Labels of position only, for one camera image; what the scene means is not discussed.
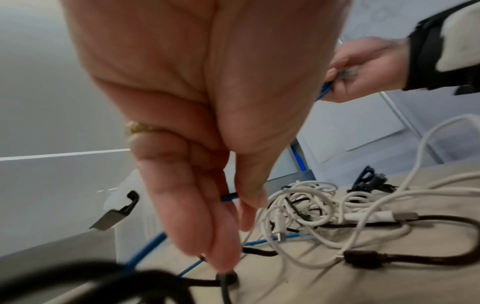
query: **person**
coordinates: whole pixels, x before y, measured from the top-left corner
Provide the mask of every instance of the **person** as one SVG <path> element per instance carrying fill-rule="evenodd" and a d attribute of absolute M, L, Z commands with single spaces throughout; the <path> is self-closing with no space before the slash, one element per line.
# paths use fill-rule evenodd
<path fill-rule="evenodd" d="M 326 100 L 345 102 L 404 88 L 411 73 L 409 39 L 365 38 L 334 55 L 351 0 L 62 4 L 80 61 L 129 122 L 167 235 L 221 272 L 240 260 L 238 230 L 266 206 L 263 184 L 324 80 Z M 354 79 L 336 79 L 352 66 Z M 230 151 L 238 210 L 220 202 Z"/>

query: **black clip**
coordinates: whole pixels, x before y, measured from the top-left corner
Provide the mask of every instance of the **black clip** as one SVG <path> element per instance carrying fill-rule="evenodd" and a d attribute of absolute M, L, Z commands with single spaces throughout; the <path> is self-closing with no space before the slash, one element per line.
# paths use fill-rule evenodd
<path fill-rule="evenodd" d="M 375 169 L 367 166 L 356 178 L 351 189 L 347 190 L 347 193 L 356 191 L 371 193 L 373 190 L 393 193 L 398 187 L 385 184 L 386 181 L 387 178 L 384 174 L 375 174 Z"/>
<path fill-rule="evenodd" d="M 131 203 L 129 205 L 123 207 L 120 210 L 109 210 L 98 221 L 96 221 L 95 224 L 90 227 L 90 229 L 95 228 L 101 231 L 105 231 L 126 218 L 140 200 L 139 194 L 133 190 L 130 191 L 126 196 L 131 199 Z"/>

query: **desk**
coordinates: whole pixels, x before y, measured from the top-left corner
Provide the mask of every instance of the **desk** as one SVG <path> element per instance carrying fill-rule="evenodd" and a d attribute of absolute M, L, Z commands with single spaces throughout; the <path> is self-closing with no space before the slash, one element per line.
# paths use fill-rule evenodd
<path fill-rule="evenodd" d="M 480 162 L 425 168 L 420 171 L 413 185 L 421 186 L 448 175 L 475 170 L 480 170 Z M 403 176 L 393 176 L 389 182 L 399 184 Z M 479 187 L 480 180 L 457 185 Z M 394 202 L 390 207 L 420 214 L 448 214 L 479 219 L 478 200 L 432 196 Z M 367 233 L 378 233 L 378 230 L 368 230 Z M 476 233 L 470 227 L 417 224 L 409 235 L 370 248 L 391 253 L 453 255 L 469 250 L 475 243 Z M 306 242 L 291 242 L 283 246 L 290 254 L 304 255 L 304 261 L 311 263 L 336 252 L 324 246 L 314 248 Z M 141 266 L 175 271 L 177 264 L 184 263 L 184 259 L 195 261 L 195 258 L 179 257 L 172 246 L 162 246 Z M 247 256 L 235 270 L 240 285 L 230 294 L 234 303 L 241 304 L 462 304 L 478 303 L 480 297 L 480 264 L 464 268 L 399 264 L 379 270 L 360 270 L 339 263 L 322 271 L 301 269 L 280 257 Z M 214 276 L 215 272 L 206 264 L 188 274 L 188 277 L 194 278 Z M 192 292 L 199 304 L 222 303 L 218 288 L 195 287 Z"/>

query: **tangled white cable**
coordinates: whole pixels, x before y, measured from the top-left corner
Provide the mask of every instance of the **tangled white cable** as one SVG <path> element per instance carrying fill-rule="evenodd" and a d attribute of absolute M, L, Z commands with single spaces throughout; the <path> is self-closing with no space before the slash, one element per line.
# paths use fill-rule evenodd
<path fill-rule="evenodd" d="M 263 237 L 267 240 L 270 246 L 279 253 L 280 256 L 289 260 L 293 264 L 306 269 L 321 269 L 328 267 L 334 264 L 337 260 L 341 259 L 342 253 L 346 250 L 350 250 L 354 247 L 364 246 L 373 241 L 397 238 L 407 234 L 410 231 L 410 227 L 406 223 L 403 223 L 399 229 L 388 231 L 382 236 L 359 240 L 359 236 L 367 222 L 372 220 L 388 220 L 388 215 L 391 214 L 391 212 L 385 210 L 385 205 L 390 202 L 403 197 L 427 195 L 480 197 L 480 188 L 440 188 L 455 182 L 480 178 L 480 172 L 470 172 L 449 176 L 438 181 L 434 181 L 421 189 L 409 190 L 411 181 L 422 165 L 428 140 L 439 130 L 463 120 L 472 122 L 475 128 L 480 132 L 480 117 L 473 114 L 460 115 L 445 120 L 434 126 L 420 141 L 413 169 L 398 187 L 397 191 L 380 199 L 377 199 L 376 196 L 371 193 L 352 192 L 347 194 L 340 201 L 337 201 L 334 199 L 334 196 L 338 188 L 331 183 L 322 183 L 317 181 L 297 182 L 289 185 L 289 188 L 285 188 L 277 193 L 274 193 L 268 199 L 269 208 L 265 216 L 260 220 L 263 212 L 259 212 L 257 217 L 257 220 L 260 220 L 260 230 Z M 297 205 L 294 205 L 292 201 L 289 200 L 295 200 Z M 288 228 L 290 225 L 297 223 L 300 227 L 306 229 L 312 237 L 316 238 L 324 245 L 330 248 L 340 249 L 340 251 L 336 255 L 318 264 L 307 264 L 301 262 L 297 258 L 292 257 L 285 252 L 272 238 L 273 233 L 270 222 L 272 219 L 272 213 L 274 211 L 277 212 L 277 216 L 275 216 L 276 221 L 282 218 L 288 219 L 285 223 L 285 227 Z M 354 229 L 350 239 L 346 243 L 331 241 L 319 233 L 318 229 L 321 228 L 316 228 L 327 223 L 342 224 L 348 219 L 356 219 L 358 224 Z"/>

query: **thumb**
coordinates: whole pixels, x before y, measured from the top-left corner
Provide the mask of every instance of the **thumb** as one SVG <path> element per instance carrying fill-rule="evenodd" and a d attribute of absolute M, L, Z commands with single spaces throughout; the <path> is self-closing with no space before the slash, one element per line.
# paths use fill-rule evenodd
<path fill-rule="evenodd" d="M 282 150 L 236 156 L 235 188 L 242 202 L 254 208 L 267 206 L 264 184 Z"/>

